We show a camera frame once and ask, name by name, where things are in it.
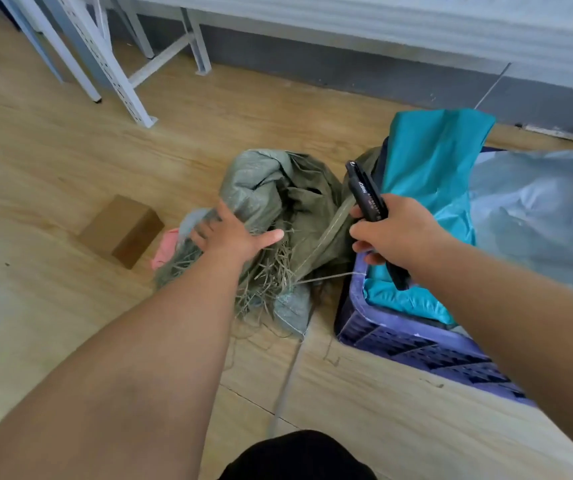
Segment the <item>black handle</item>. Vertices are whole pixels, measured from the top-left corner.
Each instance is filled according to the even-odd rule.
[[[346,168],[349,174],[349,189],[356,198],[356,203],[364,218],[370,222],[386,219],[389,216],[389,210],[371,176],[356,161],[347,162]],[[409,271],[388,261],[387,271],[396,289],[400,291],[409,289],[411,285]]]

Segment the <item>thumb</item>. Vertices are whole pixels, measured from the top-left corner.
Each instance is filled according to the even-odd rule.
[[[378,234],[378,231],[374,227],[377,224],[378,223],[376,222],[368,221],[356,222],[349,228],[349,234],[351,234],[351,237],[357,241],[367,241],[373,244],[371,241],[373,237]]]
[[[258,250],[264,249],[271,244],[275,244],[277,241],[280,241],[284,237],[284,231],[282,229],[274,229],[264,234],[260,234],[255,238],[256,245],[258,246]]]

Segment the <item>hand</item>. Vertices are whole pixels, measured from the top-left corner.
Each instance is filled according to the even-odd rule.
[[[357,239],[353,243],[356,253],[376,250],[365,257],[368,264],[384,264],[387,260],[412,272],[414,264],[423,255],[431,254],[435,245],[453,239],[417,200],[393,194],[383,194],[382,198],[389,210],[386,219],[362,220],[349,229],[351,236]],[[350,214],[362,217],[357,205]]]
[[[253,259],[259,250],[284,237],[282,229],[251,235],[221,199],[215,209],[220,220],[202,220],[189,234],[191,241],[204,253],[222,252],[244,263]]]

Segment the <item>person's right arm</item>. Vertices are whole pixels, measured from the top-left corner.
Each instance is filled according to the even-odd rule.
[[[573,441],[573,290],[460,242],[413,199],[383,197],[389,217],[353,225],[354,249],[408,269]]]

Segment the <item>black pants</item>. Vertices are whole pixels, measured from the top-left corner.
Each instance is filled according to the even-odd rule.
[[[296,431],[253,445],[220,480],[376,480],[369,467],[319,431]]]

